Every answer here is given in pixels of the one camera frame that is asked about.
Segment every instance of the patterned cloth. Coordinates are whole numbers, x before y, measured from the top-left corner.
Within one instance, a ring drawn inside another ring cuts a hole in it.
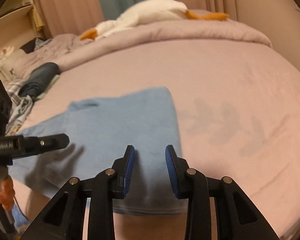
[[[6,136],[15,135],[31,112],[33,106],[31,97],[27,96],[22,98],[18,96],[20,88],[25,82],[25,79],[16,79],[5,86],[7,94],[12,101],[12,109],[6,128]]]
[[[41,39],[36,39],[35,45],[34,45],[34,51],[36,51],[37,49],[41,49],[42,47],[47,45],[50,41],[52,41],[52,39],[48,39],[46,41],[43,41]]]
[[[4,88],[6,89],[11,101],[12,101],[12,109],[11,113],[21,102],[21,97],[18,96],[20,88],[26,82],[25,79],[15,79],[9,82]]]
[[[33,101],[30,96],[21,98],[20,104],[11,112],[6,128],[6,136],[15,135],[30,114]]]

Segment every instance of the metal pivot pin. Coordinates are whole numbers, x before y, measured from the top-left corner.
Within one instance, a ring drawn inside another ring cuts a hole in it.
[[[78,178],[75,178],[75,177],[69,179],[69,183],[70,183],[71,185],[77,184],[78,181],[79,181]]]
[[[189,169],[187,169],[187,173],[189,174],[189,175],[194,175],[194,174],[196,174],[196,170],[195,169],[193,169],[193,168],[189,168]]]
[[[230,184],[232,182],[232,179],[230,177],[224,177],[223,181],[227,184]]]
[[[115,170],[114,169],[107,169],[106,170],[106,174],[107,175],[112,175],[112,174],[114,174],[115,173]]]

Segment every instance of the folded blue cloth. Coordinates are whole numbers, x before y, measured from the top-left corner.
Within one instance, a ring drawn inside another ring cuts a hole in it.
[[[11,212],[12,212],[12,215],[13,215],[13,218],[14,218],[14,227],[16,229],[21,228],[22,226],[30,224],[28,219],[23,215],[23,213],[21,212],[21,210],[18,208],[17,205],[13,206]]]
[[[122,157],[127,145],[133,145],[137,154],[130,191],[124,200],[114,200],[114,212],[186,211],[186,202],[172,193],[165,163],[168,144],[181,154],[176,112],[166,88],[72,102],[64,113],[22,132],[25,136],[56,133],[69,136],[66,149],[15,160],[10,175],[52,197],[69,178],[96,176]]]
[[[28,80],[20,88],[18,96],[37,98],[46,90],[54,76],[58,74],[60,74],[60,69],[56,63],[44,63],[32,71]]]

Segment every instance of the bed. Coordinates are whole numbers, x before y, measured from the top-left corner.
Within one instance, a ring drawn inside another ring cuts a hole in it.
[[[182,20],[94,42],[71,39],[66,50],[47,45],[16,62],[20,78],[47,61],[62,71],[22,129],[60,114],[71,101],[165,86],[189,165],[209,177],[234,178],[277,235],[289,237],[300,221],[300,72],[263,33],[233,20]],[[47,198],[15,184],[21,206],[34,217]],[[184,238],[184,214],[115,214],[114,220],[116,239]]]

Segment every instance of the finger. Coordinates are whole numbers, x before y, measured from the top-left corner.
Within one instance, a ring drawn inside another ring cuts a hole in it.
[[[12,189],[9,193],[0,192],[0,204],[7,204],[13,201],[13,197],[15,195],[14,190]]]
[[[7,211],[12,210],[13,206],[14,206],[14,201],[2,205],[3,209],[4,209],[4,210],[7,210]]]
[[[2,183],[1,183],[2,191],[9,192],[13,189],[13,181],[10,176],[8,176]]]

